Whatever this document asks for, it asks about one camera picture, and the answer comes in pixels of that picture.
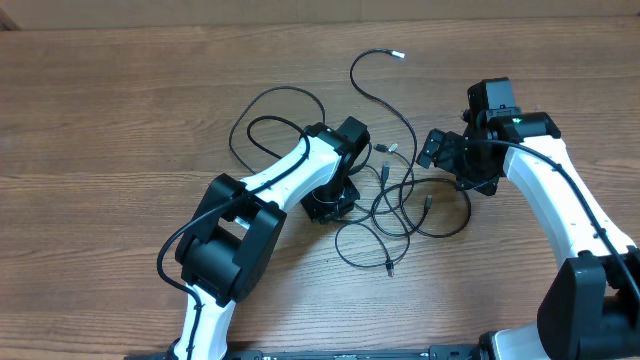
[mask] black cable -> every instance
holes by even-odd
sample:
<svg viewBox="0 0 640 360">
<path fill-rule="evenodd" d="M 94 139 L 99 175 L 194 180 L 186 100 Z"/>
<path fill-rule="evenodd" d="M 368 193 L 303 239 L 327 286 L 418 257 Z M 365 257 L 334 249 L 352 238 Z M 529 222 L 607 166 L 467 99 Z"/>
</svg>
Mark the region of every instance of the black cable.
<svg viewBox="0 0 640 360">
<path fill-rule="evenodd" d="M 313 95 L 311 92 L 305 90 L 305 89 L 301 89 L 299 87 L 295 87 L 295 86 L 289 86 L 289 85 L 285 85 L 285 86 L 276 86 L 273 87 L 271 89 L 267 89 L 263 92 L 261 92 L 258 96 L 256 96 L 250 103 L 249 105 L 244 109 L 244 111 L 242 112 L 242 114 L 240 114 L 240 117 L 238 118 L 238 120 L 236 120 L 236 122 L 233 124 L 233 126 L 231 127 L 231 132 L 229 132 L 229 150 L 231 150 L 231 153 L 233 154 L 233 156 L 236 157 L 236 159 L 238 159 L 238 161 L 244 166 L 246 167 L 252 174 L 255 175 L 255 171 L 249 166 L 247 165 L 244 161 L 242 161 L 242 159 L 240 158 L 240 156 L 236 153 L 236 151 L 233 149 L 233 144 L 231 143 L 231 140 L 233 139 L 233 133 L 236 130 L 236 127 L 238 127 L 238 124 L 240 123 L 240 121 L 244 118 L 244 116 L 247 114 L 247 112 L 249 112 L 249 109 L 251 109 L 251 107 L 258 101 L 260 100 L 261 97 L 263 97 L 264 95 L 273 92 L 273 91 L 277 91 L 277 90 L 293 90 L 293 91 L 297 91 L 297 92 L 301 92 L 307 96 L 309 96 L 313 101 L 315 101 L 316 104 L 318 104 L 318 107 L 320 107 L 320 111 L 322 112 L 322 123 L 325 123 L 325 118 L 326 118 L 326 113 L 324 110 L 324 105 L 322 105 L 322 102 L 320 101 L 320 99 L 318 99 L 315 95 Z M 275 156 L 276 158 L 280 158 L 280 156 L 274 152 L 272 152 L 271 150 L 268 150 L 267 148 L 263 147 L 262 145 L 259 145 L 255 140 L 253 140 L 253 138 L 251 138 L 251 136 L 249 135 L 249 140 L 251 140 L 251 142 L 258 146 L 261 150 L 267 152 L 268 154 Z"/>
<path fill-rule="evenodd" d="M 169 250 L 169 248 L 171 247 L 171 245 L 178 239 L 178 237 L 180 237 L 182 234 L 184 234 L 185 231 L 187 231 L 188 229 L 190 229 L 192 226 L 196 225 L 197 223 L 199 223 L 200 221 L 202 221 L 203 219 L 211 216 L 213 213 L 215 212 L 219 212 L 222 211 L 232 205 L 235 205 L 236 203 L 239 203 L 241 200 L 244 200 L 245 198 L 251 196 L 251 195 L 255 195 L 265 189 L 270 188 L 271 186 L 273 186 L 274 184 L 276 184 L 278 181 L 282 180 L 283 178 L 285 178 L 286 176 L 288 176 L 289 174 L 291 174 L 293 171 L 295 171 L 298 167 L 300 167 L 300 165 L 302 165 L 302 163 L 307 160 L 307 158 L 309 157 L 309 152 L 311 150 L 311 144 L 309 142 L 309 138 L 307 136 L 307 134 L 304 132 L 304 130 L 302 130 L 298 125 L 294 124 L 293 122 L 286 120 L 284 118 L 281 118 L 279 116 L 272 116 L 272 115 L 265 115 L 265 116 L 260 116 L 256 119 L 254 119 L 253 121 L 251 121 L 251 123 L 249 124 L 249 126 L 253 126 L 253 124 L 259 122 L 259 121 L 263 121 L 263 120 L 276 120 L 279 122 L 282 122 L 286 125 L 291 126 L 292 128 L 294 128 L 296 131 L 298 131 L 300 133 L 300 136 L 302 136 L 302 138 L 305 141 L 306 144 L 306 148 L 305 148 L 305 152 L 304 154 L 300 157 L 300 159 L 293 164 L 290 168 L 288 168 L 287 170 L 285 170 L 284 172 L 282 172 L 281 174 L 279 174 L 278 176 L 274 177 L 273 179 L 265 182 L 263 185 L 248 191 L 246 193 L 243 193 L 242 195 L 232 198 L 230 200 L 227 200 L 226 202 L 216 206 L 215 208 L 205 212 L 204 214 L 200 215 L 199 217 L 197 217 L 196 219 L 193 219 L 191 221 L 189 221 L 188 223 L 184 224 L 182 227 L 180 227 L 180 229 L 178 229 L 176 232 L 173 233 L 173 235 L 171 235 L 169 237 L 169 239 L 167 239 L 167 241 L 164 243 L 164 245 L 162 245 L 162 248 L 160 249 L 160 252 L 158 253 L 158 259 L 156 261 L 156 268 L 158 271 L 158 275 L 160 275 L 160 278 L 162 278 L 162 280 L 164 280 L 167 284 L 173 286 L 174 288 L 184 291 L 185 293 L 191 295 L 193 297 L 193 299 L 196 302 L 196 314 L 195 314 L 195 318 L 194 318 L 194 323 L 193 323 L 193 327 L 191 328 L 191 334 L 189 335 L 189 345 L 187 346 L 187 360 L 191 360 L 191 354 L 193 352 L 193 341 L 195 339 L 195 335 L 196 335 L 196 330 L 198 327 L 198 321 L 200 321 L 200 314 L 202 312 L 202 301 L 200 300 L 200 297 L 198 296 L 198 294 L 189 289 L 188 287 L 186 287 L 185 285 L 182 285 L 180 283 L 178 283 L 177 281 L 171 279 L 165 272 L 164 269 L 162 268 L 162 261 L 164 260 L 164 257 L 167 253 L 167 251 Z"/>
<path fill-rule="evenodd" d="M 395 152 L 395 151 L 390 152 L 390 153 L 391 153 L 391 154 L 394 154 L 394 155 L 397 155 L 398 157 L 400 157 L 400 159 L 402 159 L 405 163 L 407 163 L 407 166 L 409 166 L 409 160 L 408 160 L 406 157 L 404 157 L 404 155 L 402 155 L 402 154 L 400 154 L 400 153 L 398 153 L 398 152 Z M 415 180 L 415 179 L 416 179 L 415 174 L 414 174 L 414 172 L 413 172 L 413 169 L 411 169 L 411 181 L 413 181 L 413 180 Z M 405 195 L 404 200 L 403 200 L 402 202 L 406 202 L 407 200 L 409 200 L 409 197 L 410 197 L 410 196 L 411 196 L 411 194 L 413 193 L 413 188 L 414 188 L 414 184 L 411 184 L 411 187 L 409 188 L 409 192 L 407 193 L 407 195 Z M 371 211 L 370 209 L 365 209 L 364 207 L 362 207 L 362 206 L 361 206 L 361 205 L 359 205 L 358 203 L 354 203 L 353 205 L 354 205 L 358 210 L 365 211 L 365 212 L 369 212 L 369 211 Z M 387 210 L 376 210 L 376 215 L 385 215 L 385 214 L 388 214 L 388 213 L 390 213 L 390 212 L 391 212 L 391 211 L 393 211 L 393 210 L 397 210 L 399 207 L 400 207 L 400 203 L 398 202 L 398 204 L 397 204 L 397 205 L 395 205 L 395 206 L 393 207 L 393 209 L 387 209 Z"/>
<path fill-rule="evenodd" d="M 393 51 L 393 50 L 389 50 L 389 49 L 381 49 L 381 48 L 375 48 L 375 49 L 369 49 L 363 53 L 361 53 L 360 55 L 358 55 L 356 57 L 356 59 L 353 61 L 353 63 L 351 64 L 351 69 L 349 70 L 349 78 L 351 80 L 351 85 L 353 85 L 353 87 L 360 93 L 362 94 L 364 97 L 366 97 L 367 99 L 376 101 L 378 103 L 380 103 L 381 105 L 383 105 L 384 107 L 386 107 L 389 111 L 391 111 L 393 114 L 395 114 L 397 117 L 400 118 L 400 120 L 402 120 L 402 122 L 405 124 L 405 126 L 407 127 L 407 129 L 409 129 L 409 132 L 411 133 L 411 137 L 413 140 L 413 155 L 411 156 L 411 161 L 409 163 L 409 168 L 407 169 L 407 173 L 404 175 L 401 184 L 406 183 L 409 175 L 411 174 L 411 170 L 413 169 L 413 165 L 415 164 L 415 159 L 416 159 L 416 154 L 418 152 L 418 139 L 416 137 L 416 132 L 413 129 L 413 126 L 411 126 L 411 123 L 409 122 L 409 120 L 407 120 L 407 118 L 402 115 L 402 113 L 400 111 L 398 111 L 396 108 L 394 108 L 391 104 L 389 104 L 388 102 L 382 100 L 381 98 L 374 96 L 366 91 L 364 91 L 360 86 L 358 86 L 358 84 L 356 83 L 355 79 L 353 78 L 353 69 L 355 68 L 356 64 L 358 63 L 358 61 L 360 61 L 360 59 L 362 59 L 363 57 L 370 55 L 370 54 L 375 54 L 375 53 L 382 53 L 382 54 L 387 54 L 389 56 L 396 56 L 396 54 L 398 54 L 397 52 Z M 402 199 L 402 189 L 404 186 L 400 186 L 398 188 L 398 197 L 400 199 Z M 371 207 L 371 217 L 374 220 L 374 224 L 377 223 L 377 221 L 375 220 L 376 217 L 376 210 L 377 210 L 377 206 L 372 206 Z M 403 201 L 400 201 L 400 210 L 402 211 L 402 215 L 404 216 L 404 218 L 407 220 L 408 224 L 410 227 L 415 228 L 416 226 L 413 225 L 411 223 L 411 220 L 409 220 L 409 216 L 407 215 L 407 212 L 404 208 L 404 203 Z M 421 230 L 418 230 L 418 232 L 420 234 L 426 234 Z"/>
<path fill-rule="evenodd" d="M 564 178 L 564 180 L 567 182 L 567 184 L 569 185 L 569 187 L 573 191 L 574 195 L 578 199 L 578 202 L 580 203 L 580 205 L 584 209 L 584 212 L 587 215 L 587 218 L 589 219 L 589 221 L 591 222 L 591 225 L 595 229 L 596 234 L 600 237 L 600 240 L 602 241 L 604 246 L 607 248 L 607 250 L 609 250 L 609 252 L 613 256 L 613 259 L 615 260 L 615 262 L 617 263 L 618 267 L 622 271 L 624 277 L 626 278 L 626 280 L 627 280 L 626 282 L 627 282 L 627 286 L 628 286 L 627 290 L 630 291 L 633 294 L 633 296 L 636 299 L 636 303 L 640 304 L 640 289 L 638 288 L 638 285 L 636 284 L 635 280 L 633 279 L 633 276 L 631 275 L 631 272 L 629 271 L 629 269 L 625 265 L 624 261 L 622 260 L 622 257 L 620 256 L 620 254 L 616 250 L 615 246 L 611 243 L 611 240 L 609 240 L 609 237 L 607 236 L 607 231 L 600 226 L 600 223 L 598 222 L 598 219 L 596 218 L 595 214 L 591 210 L 591 207 L 589 206 L 589 203 L 587 202 L 587 199 L 582 194 L 582 191 L 580 191 L 580 188 L 578 187 L 578 185 L 575 183 L 575 181 L 573 181 L 571 176 L 562 167 L 562 164 L 551 160 L 551 158 L 549 158 L 548 156 L 546 156 L 544 154 L 541 154 L 540 152 L 538 152 L 536 150 L 533 150 L 533 149 L 531 149 L 531 148 L 529 148 L 527 146 L 524 146 L 524 145 L 521 145 L 521 144 L 514 144 L 514 143 L 511 143 L 511 142 L 502 141 L 502 140 L 469 140 L 469 141 L 463 141 L 463 142 L 460 142 L 460 143 L 457 143 L 457 144 L 454 144 L 454 145 L 445 146 L 442 149 L 436 151 L 433 154 L 433 159 L 437 160 L 439 154 L 441 154 L 443 151 L 447 150 L 448 148 L 451 148 L 451 147 L 454 147 L 454 146 L 458 148 L 458 151 L 464 151 L 463 149 L 465 147 L 474 146 L 474 145 L 482 145 L 482 144 L 500 145 L 500 146 L 512 147 L 512 148 L 516 148 L 516 149 L 522 150 L 522 151 L 524 151 L 526 153 L 529 153 L 529 154 L 539 158 L 540 160 L 546 162 L 547 164 L 549 164 L 555 171 L 557 171 Z"/>
<path fill-rule="evenodd" d="M 376 196 L 376 198 L 373 200 L 373 204 L 371 205 L 371 208 L 377 208 L 378 205 L 380 204 L 380 201 L 382 201 L 382 198 L 385 196 L 385 194 L 389 193 L 390 191 L 393 191 L 395 189 L 401 189 L 404 186 L 407 185 L 412 185 L 412 184 L 419 184 L 419 183 L 423 183 L 423 182 L 439 182 L 439 183 L 444 183 L 444 184 L 450 184 L 451 186 L 453 186 L 455 188 L 456 183 L 455 181 L 449 180 L 449 179 L 445 179 L 445 178 L 424 178 L 424 179 L 418 179 L 418 180 L 414 180 L 414 181 L 408 181 L 408 182 L 404 182 L 404 183 L 399 183 L 393 186 L 390 186 L 386 189 L 384 189 L 380 194 L 378 194 L 378 196 Z M 469 198 L 469 194 L 467 194 L 466 191 L 460 191 L 460 193 L 462 193 L 462 195 L 464 196 L 464 200 L 467 204 L 467 216 L 465 217 L 464 222 L 457 227 L 456 229 L 445 233 L 445 234 L 431 234 L 428 233 L 424 230 L 420 230 L 420 225 L 422 225 L 420 222 L 418 222 L 417 224 L 413 224 L 413 222 L 411 222 L 411 220 L 408 220 L 407 222 L 409 223 L 409 227 L 411 228 L 411 233 L 417 232 L 418 234 L 422 234 L 425 236 L 429 236 L 429 237 L 433 237 L 433 238 L 437 238 L 437 239 L 442 239 L 442 238 L 446 238 L 452 235 L 455 235 L 457 233 L 459 233 L 460 231 L 462 231 L 462 229 L 464 229 L 467 224 L 469 224 L 469 221 L 471 220 L 471 199 Z M 382 228 L 380 226 L 380 224 L 377 223 L 377 219 L 375 219 L 375 217 L 371 217 L 371 219 L 373 220 L 374 224 L 376 224 L 376 227 L 378 228 L 378 230 L 380 230 L 380 232 L 384 233 L 387 236 L 391 236 L 391 237 L 404 237 L 407 236 L 407 231 L 405 230 L 404 233 L 392 233 L 390 231 L 385 230 L 384 228 Z"/>
</svg>

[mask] black bracket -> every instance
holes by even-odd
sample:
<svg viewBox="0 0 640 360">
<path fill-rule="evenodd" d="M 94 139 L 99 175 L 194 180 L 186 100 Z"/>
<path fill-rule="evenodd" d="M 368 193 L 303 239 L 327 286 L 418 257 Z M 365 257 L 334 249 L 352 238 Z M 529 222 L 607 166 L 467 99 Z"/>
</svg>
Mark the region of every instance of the black bracket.
<svg viewBox="0 0 640 360">
<path fill-rule="evenodd" d="M 369 143 L 367 126 L 349 116 L 337 130 L 322 123 L 305 129 L 309 136 L 318 137 L 333 146 L 341 156 L 333 178 L 326 185 L 310 192 L 300 201 L 313 222 L 324 224 L 334 217 L 341 217 L 353 210 L 360 193 L 348 177 L 356 158 Z"/>
<path fill-rule="evenodd" d="M 640 251 L 623 260 L 640 281 Z M 611 256 L 589 251 L 566 259 L 538 309 L 538 334 L 551 359 L 618 359 L 640 355 L 639 306 L 620 282 Z M 607 282 L 620 291 L 605 296 Z"/>
<path fill-rule="evenodd" d="M 244 194 L 245 184 L 227 174 L 215 178 L 193 218 Z M 222 218 L 240 217 L 250 224 L 242 241 L 222 228 Z M 218 306 L 242 301 L 262 277 L 287 214 L 276 203 L 255 195 L 214 213 L 184 233 L 176 249 L 182 279 L 216 298 Z"/>
</svg>

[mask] black joint motor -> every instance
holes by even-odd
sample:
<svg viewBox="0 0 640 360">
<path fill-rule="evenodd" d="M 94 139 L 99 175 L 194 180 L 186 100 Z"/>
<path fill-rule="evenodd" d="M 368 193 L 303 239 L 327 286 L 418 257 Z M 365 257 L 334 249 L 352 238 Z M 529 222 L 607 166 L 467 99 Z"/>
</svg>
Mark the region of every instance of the black joint motor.
<svg viewBox="0 0 640 360">
<path fill-rule="evenodd" d="M 369 132 L 365 124 L 351 116 L 335 131 L 322 123 L 309 126 L 305 131 L 307 135 L 333 146 L 342 159 L 333 178 L 300 201 L 312 221 L 324 224 L 353 210 L 355 201 L 360 199 L 360 193 L 348 174 L 369 143 Z"/>
</svg>

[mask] wood grain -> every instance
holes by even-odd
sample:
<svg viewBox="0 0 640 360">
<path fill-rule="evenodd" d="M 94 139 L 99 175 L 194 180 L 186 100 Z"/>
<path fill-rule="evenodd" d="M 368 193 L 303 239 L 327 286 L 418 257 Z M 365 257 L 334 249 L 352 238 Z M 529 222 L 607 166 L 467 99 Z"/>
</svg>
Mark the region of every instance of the wood grain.
<svg viewBox="0 0 640 360">
<path fill-rule="evenodd" d="M 349 84 L 367 47 L 407 52 L 405 62 L 365 58 L 356 77 L 410 119 L 419 141 L 434 127 L 462 130 L 467 87 L 509 76 L 519 105 L 552 115 L 594 196 L 640 238 L 638 18 L 3 32 L 0 44 L 1 358 L 118 359 L 179 336 L 186 297 L 158 278 L 157 251 L 215 176 L 248 174 L 227 134 L 269 87 L 304 87 L 324 102 L 328 125 L 355 116 L 374 143 L 396 142 L 409 156 L 406 128 Z M 320 120 L 290 92 L 268 95 L 247 118 L 263 114 Z M 244 131 L 239 153 L 269 165 Z M 296 138 L 278 124 L 256 136 L 280 153 Z M 398 181 L 397 159 L 374 153 L 371 164 L 386 160 Z M 370 204 L 375 181 L 366 172 L 354 181 Z M 411 214 L 427 194 L 427 229 L 462 221 L 460 195 L 436 185 L 416 188 Z M 469 226 L 412 238 L 393 279 L 344 264 L 336 227 L 294 210 L 229 340 L 264 350 L 421 348 L 535 319 L 556 271 L 543 232 L 509 183 L 471 198 Z M 401 251 L 402 241 L 384 240 Z M 382 256 L 357 229 L 341 246 L 363 262 Z M 167 266 L 178 276 L 173 260 Z"/>
</svg>

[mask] wire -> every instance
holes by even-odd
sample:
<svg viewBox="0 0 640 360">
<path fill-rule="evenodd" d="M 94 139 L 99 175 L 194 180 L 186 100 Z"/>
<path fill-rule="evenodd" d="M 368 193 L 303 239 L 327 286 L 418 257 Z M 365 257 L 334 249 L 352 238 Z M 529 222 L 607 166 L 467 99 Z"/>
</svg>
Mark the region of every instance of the wire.
<svg viewBox="0 0 640 360">
<path fill-rule="evenodd" d="M 164 260 L 164 257 L 166 255 L 167 251 L 169 250 L 171 245 L 178 239 L 178 237 L 180 237 L 182 234 L 184 234 L 185 231 L 189 230 L 192 226 L 196 225 L 197 223 L 199 223 L 203 219 L 208 218 L 209 216 L 211 216 L 212 214 L 214 214 L 216 212 L 220 212 L 220 211 L 222 211 L 222 210 L 224 210 L 226 208 L 229 208 L 232 205 L 235 205 L 235 204 L 239 203 L 242 200 L 245 200 L 247 197 L 249 197 L 251 195 L 255 195 L 255 194 L 257 194 L 257 193 L 259 193 L 259 192 L 261 192 L 261 191 L 263 191 L 265 189 L 270 188 L 271 186 L 276 184 L 278 181 L 282 180 L 283 178 L 285 178 L 286 176 L 291 174 L 293 171 L 295 171 L 309 157 L 309 152 L 311 150 L 311 144 L 309 142 L 309 137 L 304 132 L 304 130 L 302 130 L 298 125 L 296 125 L 295 123 L 293 123 L 293 122 L 291 122 L 289 120 L 281 118 L 279 116 L 265 115 L 265 116 L 260 116 L 260 117 L 258 117 L 256 119 L 254 119 L 253 121 L 251 121 L 249 126 L 252 126 L 253 124 L 255 124 L 255 123 L 259 122 L 259 121 L 263 121 L 263 120 L 279 121 L 279 122 L 282 122 L 282 123 L 284 123 L 286 125 L 291 126 L 296 131 L 298 131 L 300 133 L 300 136 L 305 141 L 306 148 L 305 148 L 304 154 L 290 168 L 288 168 L 287 170 L 283 171 L 281 174 L 279 174 L 278 176 L 274 177 L 273 179 L 265 182 L 263 185 L 255 188 L 253 190 L 250 190 L 248 192 L 245 192 L 245 193 L 239 195 L 238 197 L 235 197 L 235 198 L 232 198 L 230 200 L 227 200 L 225 203 L 216 206 L 215 208 L 213 208 L 213 209 L 205 212 L 204 214 L 200 215 L 196 219 L 193 219 L 193 220 L 189 221 L 188 223 L 184 224 L 176 232 L 174 232 L 173 235 L 171 235 L 169 237 L 169 239 L 167 239 L 167 241 L 164 243 L 164 245 L 162 245 L 162 248 L 160 248 L 160 252 L 158 253 L 158 259 L 156 261 L 156 268 L 157 268 L 157 271 L 158 271 L 158 275 L 160 275 L 160 278 L 162 278 L 162 280 L 164 280 L 167 284 L 173 286 L 174 288 L 176 288 L 178 290 L 181 290 L 181 291 L 184 291 L 185 293 L 191 295 L 191 297 L 193 297 L 193 299 L 196 302 L 196 306 L 195 306 L 196 314 L 195 314 L 195 317 L 194 317 L 193 327 L 191 328 L 191 333 L 189 335 L 189 345 L 187 346 L 187 360 L 191 360 L 191 355 L 193 353 L 193 348 L 194 348 L 193 347 L 193 342 L 194 342 L 194 339 L 195 339 L 196 330 L 198 328 L 198 322 L 200 321 L 200 314 L 202 312 L 202 301 L 200 300 L 200 297 L 198 296 L 198 294 L 195 291 L 193 291 L 192 289 L 186 287 L 185 285 L 182 285 L 182 284 L 178 283 L 177 281 L 171 279 L 164 272 L 164 269 L 162 267 L 162 261 Z"/>
<path fill-rule="evenodd" d="M 249 166 L 247 165 L 244 161 L 242 161 L 242 159 L 240 158 L 240 156 L 238 155 L 238 153 L 236 153 L 236 151 L 233 149 L 233 144 L 232 144 L 232 139 L 233 139 L 233 133 L 235 132 L 236 128 L 238 127 L 238 124 L 240 124 L 240 121 L 244 118 L 244 116 L 247 114 L 247 112 L 249 112 L 249 109 L 251 109 L 251 107 L 253 107 L 253 105 L 255 105 L 256 102 L 258 102 L 258 100 L 260 100 L 261 97 L 265 96 L 266 94 L 270 93 L 270 92 L 274 92 L 274 91 L 278 91 L 278 90 L 293 90 L 293 91 L 297 91 L 297 92 L 301 92 L 307 96 L 309 96 L 313 101 L 315 101 L 316 104 L 318 104 L 318 107 L 320 108 L 320 112 L 322 112 L 322 123 L 325 123 L 325 118 L 326 118 L 326 112 L 324 110 L 324 105 L 322 105 L 322 102 L 320 101 L 320 99 L 318 99 L 315 95 L 313 95 L 311 92 L 305 90 L 305 89 L 301 89 L 299 87 L 295 87 L 295 86 L 289 86 L 289 85 L 285 85 L 285 86 L 276 86 L 276 87 L 272 87 L 271 89 L 267 89 L 263 92 L 261 92 L 258 96 L 256 96 L 253 100 L 251 100 L 251 102 L 249 103 L 249 105 L 244 109 L 244 111 L 242 112 L 242 114 L 240 114 L 240 117 L 238 118 L 238 120 L 236 120 L 236 122 L 233 124 L 233 126 L 231 127 L 231 132 L 229 132 L 229 150 L 231 150 L 231 153 L 233 154 L 233 156 L 236 157 L 236 159 L 238 159 L 238 161 L 247 168 L 247 170 L 249 170 L 252 174 L 256 174 L 256 172 Z M 271 150 L 268 150 L 267 148 L 263 147 L 262 145 L 258 144 L 255 140 L 253 140 L 253 138 L 251 137 L 251 135 L 249 135 L 249 140 L 256 146 L 258 146 L 261 150 L 267 152 L 269 155 L 275 156 L 276 158 L 280 159 L 280 156 L 276 153 L 274 153 Z"/>
<path fill-rule="evenodd" d="M 530 147 L 527 147 L 527 146 L 524 146 L 524 145 L 521 145 L 521 144 L 514 144 L 514 143 L 511 143 L 511 142 L 502 141 L 502 140 L 469 140 L 469 141 L 463 141 L 463 142 L 460 142 L 460 143 L 457 143 L 457 144 L 454 144 L 454 145 L 445 146 L 442 149 L 436 151 L 433 154 L 433 159 L 437 160 L 439 154 L 441 154 L 443 151 L 447 150 L 448 148 L 451 148 L 451 147 L 454 147 L 454 146 L 458 148 L 458 151 L 460 151 L 460 150 L 462 150 L 462 149 L 464 149 L 465 147 L 468 147 L 468 146 L 482 145 L 482 144 L 500 145 L 500 146 L 504 146 L 504 147 L 512 147 L 512 148 L 516 148 L 518 150 L 522 150 L 522 151 L 524 151 L 526 153 L 529 153 L 529 154 L 539 158 L 540 160 L 546 162 L 547 164 L 549 164 L 555 171 L 557 171 L 565 179 L 565 181 L 567 182 L 567 184 L 569 185 L 569 187 L 571 188 L 571 190 L 575 194 L 576 198 L 578 199 L 578 202 L 580 203 L 580 205 L 584 209 L 584 212 L 587 215 L 587 218 L 589 219 L 589 221 L 591 222 L 593 228 L 595 229 L 596 234 L 600 237 L 600 240 L 602 241 L 604 246 L 607 248 L 607 250 L 609 250 L 609 252 L 613 256 L 614 261 L 616 262 L 616 264 L 618 265 L 618 267 L 622 271 L 624 277 L 627 279 L 627 286 L 628 286 L 627 290 L 632 293 L 633 297 L 635 297 L 636 303 L 640 304 L 640 289 L 638 288 L 638 285 L 636 284 L 633 276 L 631 275 L 631 272 L 629 271 L 629 269 L 625 265 L 624 261 L 622 260 L 622 257 L 620 256 L 620 254 L 616 250 L 615 246 L 611 243 L 611 240 L 609 240 L 609 237 L 607 236 L 607 231 L 600 226 L 600 223 L 598 222 L 598 219 L 596 218 L 595 214 L 591 210 L 591 207 L 589 206 L 589 203 L 587 202 L 587 199 L 582 194 L 582 191 L 580 191 L 580 188 L 578 187 L 578 185 L 575 183 L 575 181 L 573 181 L 571 176 L 562 167 L 562 164 L 551 160 L 551 158 L 549 158 L 548 156 L 546 156 L 546 155 L 544 155 L 544 154 L 542 154 L 542 153 L 540 153 L 540 152 L 538 152 L 536 150 L 533 150 Z"/>
<path fill-rule="evenodd" d="M 405 126 L 407 127 L 407 129 L 409 130 L 410 134 L 411 134 L 411 138 L 413 140 L 413 154 L 411 156 L 411 160 L 407 159 L 406 157 L 404 157 L 402 154 L 399 154 L 397 152 L 394 152 L 395 154 L 397 154 L 398 156 L 400 156 L 408 165 L 407 168 L 407 172 L 404 175 L 402 182 L 400 183 L 400 186 L 397 187 L 398 189 L 398 207 L 400 208 L 400 210 L 402 211 L 402 215 L 405 219 L 405 221 L 407 222 L 408 226 L 411 228 L 411 232 L 417 232 L 421 235 L 424 236 L 429 236 L 429 237 L 434 237 L 434 238 L 445 238 L 445 237 L 449 237 L 452 235 L 457 234 L 458 232 L 462 231 L 462 229 L 465 228 L 465 226 L 467 226 L 467 224 L 469 223 L 470 219 L 471 219 L 471 200 L 469 199 L 469 195 L 463 191 L 464 197 L 465 197 L 465 201 L 467 203 L 467 217 L 464 221 L 464 223 L 458 227 L 457 229 L 450 231 L 446 234 L 431 234 L 428 233 L 426 231 L 420 230 L 419 229 L 419 224 L 414 224 L 411 219 L 409 218 L 409 215 L 407 214 L 407 211 L 404 207 L 404 203 L 406 202 L 406 200 L 409 198 L 409 195 L 407 195 L 406 198 L 402 197 L 402 190 L 404 188 L 404 186 L 406 184 L 411 184 L 412 188 L 410 190 L 413 191 L 413 184 L 415 184 L 413 181 L 412 182 L 407 182 L 407 178 L 409 177 L 409 175 L 412 175 L 412 179 L 413 179 L 413 166 L 415 165 L 415 159 L 416 159 L 416 154 L 418 151 L 418 139 L 416 137 L 416 133 L 415 130 L 413 129 L 413 126 L 411 125 L 411 123 L 409 122 L 409 120 L 407 120 L 407 118 L 400 112 L 398 111 L 396 108 L 394 108 L 391 104 L 389 104 L 388 102 L 382 100 L 381 98 L 374 96 L 368 92 L 366 92 L 365 90 L 363 90 L 360 86 L 358 86 L 358 84 L 356 83 L 354 77 L 353 77 L 353 70 L 356 66 L 356 64 L 358 63 L 358 61 L 360 61 L 360 59 L 362 59 L 363 57 L 370 55 L 370 54 L 375 54 L 375 53 L 383 53 L 383 54 L 387 54 L 390 56 L 395 56 L 395 57 L 401 57 L 404 58 L 404 54 L 402 53 L 398 53 L 397 51 L 394 50 L 389 50 L 389 49 L 382 49 L 382 48 L 375 48 L 375 49 L 369 49 L 363 53 L 361 53 L 360 55 L 358 55 L 356 57 L 356 59 L 353 61 L 353 63 L 351 64 L 351 69 L 349 71 L 349 78 L 351 80 L 351 85 L 353 85 L 353 87 L 360 93 L 362 94 L 364 97 L 376 101 L 378 103 L 380 103 L 381 105 L 383 105 L 384 107 L 386 107 L 389 111 L 391 111 L 394 115 L 396 115 L 398 118 L 400 118 L 400 120 L 405 124 Z M 375 202 L 371 205 L 371 218 L 373 220 L 374 225 L 376 226 L 376 228 L 381 231 L 382 233 L 389 235 L 389 236 L 393 236 L 393 237 L 403 237 L 406 236 L 407 233 L 409 233 L 409 231 L 405 230 L 404 234 L 394 234 L 391 233 L 387 230 L 385 230 L 377 221 L 376 219 L 376 215 L 378 215 L 378 211 L 377 208 L 379 206 L 379 201 Z"/>
<path fill-rule="evenodd" d="M 402 179 L 402 183 L 404 183 L 404 182 L 407 181 L 407 178 L 411 174 L 411 171 L 413 169 L 413 165 L 415 164 L 416 154 L 418 152 L 418 139 L 416 137 L 416 132 L 413 129 L 413 126 L 411 126 L 411 123 L 409 122 L 409 120 L 407 120 L 407 118 L 404 115 L 402 115 L 402 113 L 400 111 L 398 111 L 396 108 L 391 106 L 391 104 L 389 104 L 388 102 L 382 100 L 381 98 L 364 91 L 360 86 L 358 86 L 358 84 L 356 83 L 356 80 L 353 77 L 353 70 L 355 69 L 356 64 L 358 63 L 358 61 L 360 61 L 360 59 L 362 59 L 363 57 L 365 57 L 367 55 L 375 54 L 375 53 L 387 54 L 387 55 L 393 56 L 393 57 L 404 58 L 404 54 L 403 53 L 400 53 L 400 52 L 395 51 L 395 50 L 382 49 L 382 48 L 374 48 L 374 49 L 366 50 L 363 53 L 361 53 L 360 55 L 358 55 L 355 58 L 355 60 L 353 60 L 353 63 L 351 64 L 351 68 L 349 69 L 349 79 L 351 80 L 351 85 L 353 85 L 353 87 L 360 94 L 362 94 L 362 96 L 366 97 L 367 99 L 376 101 L 376 102 L 380 103 L 381 105 L 383 105 L 384 107 L 386 107 L 389 111 L 391 111 L 393 114 L 395 114 L 397 117 L 399 117 L 400 120 L 402 120 L 402 122 L 405 124 L 407 129 L 409 129 L 409 132 L 411 133 L 411 138 L 413 140 L 413 155 L 411 156 L 411 162 L 409 163 L 409 168 L 407 169 L 407 173 L 404 175 L 404 178 Z M 399 196 L 400 199 L 402 199 L 402 187 L 400 187 L 400 189 L 398 190 L 398 196 Z M 406 219 L 408 219 L 408 215 L 406 214 L 406 211 L 404 210 L 404 206 L 403 206 L 403 202 L 402 201 L 400 202 L 400 208 L 402 210 L 402 214 L 404 215 L 404 217 Z M 372 207 L 371 208 L 371 217 L 375 218 L 375 216 L 376 216 L 376 209 Z"/>
</svg>

